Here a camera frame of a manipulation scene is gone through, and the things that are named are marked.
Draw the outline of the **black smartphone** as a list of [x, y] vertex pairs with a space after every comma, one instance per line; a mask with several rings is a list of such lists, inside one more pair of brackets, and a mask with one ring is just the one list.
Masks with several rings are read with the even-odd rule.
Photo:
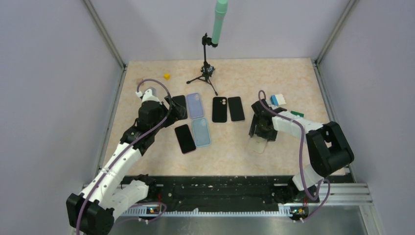
[[175, 101], [178, 105], [180, 105], [181, 107], [183, 107], [184, 109], [184, 115], [182, 118], [180, 118], [180, 120], [184, 120], [188, 118], [188, 114], [187, 114], [187, 105], [186, 105], [186, 98], [184, 95], [178, 95], [178, 96], [174, 96], [172, 97], [173, 101]]
[[232, 122], [239, 122], [245, 120], [243, 105], [241, 97], [229, 97], [228, 98], [230, 116]]
[[178, 126], [174, 129], [181, 152], [183, 154], [190, 153], [196, 150], [196, 145], [190, 128], [187, 124]]

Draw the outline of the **lilac phone case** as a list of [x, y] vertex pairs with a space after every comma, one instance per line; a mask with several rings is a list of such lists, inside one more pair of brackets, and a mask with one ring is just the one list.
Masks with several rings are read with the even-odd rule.
[[187, 109], [191, 119], [202, 118], [204, 116], [205, 113], [199, 93], [188, 94], [186, 96], [186, 101]]

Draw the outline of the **clear phone case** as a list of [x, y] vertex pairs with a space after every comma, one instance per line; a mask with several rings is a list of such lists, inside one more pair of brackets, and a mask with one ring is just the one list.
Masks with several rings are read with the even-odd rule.
[[266, 139], [259, 136], [253, 136], [248, 142], [248, 149], [255, 153], [262, 154], [266, 148], [267, 142]]

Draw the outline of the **light blue phone case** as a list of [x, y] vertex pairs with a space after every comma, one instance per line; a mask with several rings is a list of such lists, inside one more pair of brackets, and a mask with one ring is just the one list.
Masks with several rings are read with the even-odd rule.
[[194, 119], [191, 122], [194, 142], [197, 148], [211, 145], [208, 121], [206, 118]]

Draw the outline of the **black phone case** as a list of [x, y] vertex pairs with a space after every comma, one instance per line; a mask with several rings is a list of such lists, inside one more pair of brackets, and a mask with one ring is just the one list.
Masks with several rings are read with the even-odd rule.
[[227, 117], [227, 98], [214, 97], [212, 99], [212, 122], [226, 123]]

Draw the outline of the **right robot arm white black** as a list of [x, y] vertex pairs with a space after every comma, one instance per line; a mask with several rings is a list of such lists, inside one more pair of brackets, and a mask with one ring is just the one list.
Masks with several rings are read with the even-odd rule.
[[300, 140], [299, 173], [293, 176], [282, 194], [299, 202], [305, 196], [315, 200], [313, 186], [320, 187], [333, 172], [354, 161], [354, 153], [340, 127], [334, 121], [326, 124], [306, 120], [284, 108], [271, 109], [264, 99], [256, 101], [249, 136], [265, 142], [276, 141], [280, 132]]

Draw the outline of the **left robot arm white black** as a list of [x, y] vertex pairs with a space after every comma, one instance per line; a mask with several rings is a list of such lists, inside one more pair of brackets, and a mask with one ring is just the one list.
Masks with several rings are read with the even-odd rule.
[[157, 196], [154, 180], [139, 175], [123, 189], [118, 189], [129, 169], [154, 143], [155, 135], [175, 122], [185, 119], [186, 107], [166, 96], [166, 107], [156, 98], [143, 99], [134, 124], [122, 135], [114, 154], [92, 182], [67, 201], [69, 224], [76, 234], [107, 235], [115, 221], [133, 204], [152, 202]]

